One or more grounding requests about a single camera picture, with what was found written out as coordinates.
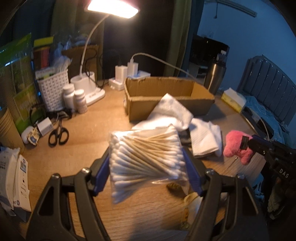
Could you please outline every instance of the screw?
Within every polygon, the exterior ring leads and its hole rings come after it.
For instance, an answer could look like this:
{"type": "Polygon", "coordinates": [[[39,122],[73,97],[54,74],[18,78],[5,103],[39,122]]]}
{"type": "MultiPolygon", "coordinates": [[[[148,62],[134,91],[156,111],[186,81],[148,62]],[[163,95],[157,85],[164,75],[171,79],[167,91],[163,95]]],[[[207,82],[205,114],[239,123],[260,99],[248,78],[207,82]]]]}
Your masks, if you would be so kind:
{"type": "Polygon", "coordinates": [[[238,175],[237,175],[237,178],[238,178],[238,179],[244,179],[245,176],[244,176],[244,174],[238,174],[238,175]]]}
{"type": "Polygon", "coordinates": [[[53,174],[52,177],[55,178],[55,179],[59,179],[59,176],[56,175],[56,174],[53,174]]]}
{"type": "Polygon", "coordinates": [[[85,174],[89,174],[89,172],[90,172],[90,169],[89,168],[87,168],[87,167],[84,167],[84,168],[82,168],[82,170],[81,170],[83,173],[85,173],[85,174]]]}
{"type": "Polygon", "coordinates": [[[214,175],[215,171],[213,169],[206,169],[208,175],[214,175]]]}

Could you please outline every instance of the scissors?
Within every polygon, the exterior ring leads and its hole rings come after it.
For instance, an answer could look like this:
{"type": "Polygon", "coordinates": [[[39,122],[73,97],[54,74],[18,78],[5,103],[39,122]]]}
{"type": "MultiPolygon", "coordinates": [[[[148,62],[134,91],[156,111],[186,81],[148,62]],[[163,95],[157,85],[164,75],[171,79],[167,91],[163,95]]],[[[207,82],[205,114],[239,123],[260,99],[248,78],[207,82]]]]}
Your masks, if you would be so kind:
{"type": "Polygon", "coordinates": [[[48,137],[48,145],[50,147],[55,147],[58,143],[60,146],[65,145],[69,140],[69,131],[62,126],[62,119],[59,120],[59,125],[54,129],[48,137]],[[63,133],[66,135],[66,139],[62,140],[63,133]],[[54,142],[51,142],[52,136],[55,137],[54,142]]]}

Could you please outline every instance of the glowing lamp head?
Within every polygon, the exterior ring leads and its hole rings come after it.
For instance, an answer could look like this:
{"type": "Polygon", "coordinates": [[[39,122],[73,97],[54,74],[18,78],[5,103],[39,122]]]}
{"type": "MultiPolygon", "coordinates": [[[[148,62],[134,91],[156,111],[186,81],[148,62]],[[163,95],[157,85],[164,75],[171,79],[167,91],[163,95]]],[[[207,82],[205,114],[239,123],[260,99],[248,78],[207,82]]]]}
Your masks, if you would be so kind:
{"type": "Polygon", "coordinates": [[[86,9],[123,18],[132,18],[139,12],[138,9],[121,0],[92,0],[86,9]]]}

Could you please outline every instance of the bottle lid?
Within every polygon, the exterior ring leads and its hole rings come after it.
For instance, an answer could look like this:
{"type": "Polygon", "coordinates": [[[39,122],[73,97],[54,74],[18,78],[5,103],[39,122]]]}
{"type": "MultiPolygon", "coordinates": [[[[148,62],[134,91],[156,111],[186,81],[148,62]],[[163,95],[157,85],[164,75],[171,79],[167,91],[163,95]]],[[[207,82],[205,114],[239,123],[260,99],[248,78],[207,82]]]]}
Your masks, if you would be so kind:
{"type": "Polygon", "coordinates": [[[66,95],[71,94],[75,90],[74,84],[66,84],[63,90],[66,95]]]}
{"type": "Polygon", "coordinates": [[[74,95],[75,95],[75,98],[76,99],[83,99],[85,97],[85,93],[84,93],[84,90],[83,89],[76,90],[74,92],[74,95]]]}

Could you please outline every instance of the desk lamp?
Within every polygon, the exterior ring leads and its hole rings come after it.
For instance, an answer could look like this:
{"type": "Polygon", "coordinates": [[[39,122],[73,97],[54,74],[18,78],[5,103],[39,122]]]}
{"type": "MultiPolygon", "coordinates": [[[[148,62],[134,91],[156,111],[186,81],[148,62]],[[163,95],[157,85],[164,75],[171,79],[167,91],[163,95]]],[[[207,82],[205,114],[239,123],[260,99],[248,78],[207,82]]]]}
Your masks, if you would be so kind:
{"type": "Polygon", "coordinates": [[[106,15],[94,26],[94,28],[89,33],[81,58],[80,73],[71,79],[71,83],[74,84],[76,90],[84,89],[86,103],[87,105],[91,105],[105,96],[105,90],[96,86],[94,72],[90,72],[89,76],[86,73],[82,73],[85,52],[92,34],[96,28],[110,15],[131,18],[136,15],[139,10],[122,0],[90,0],[86,4],[84,10],[88,12],[91,11],[106,13],[106,15]]]}

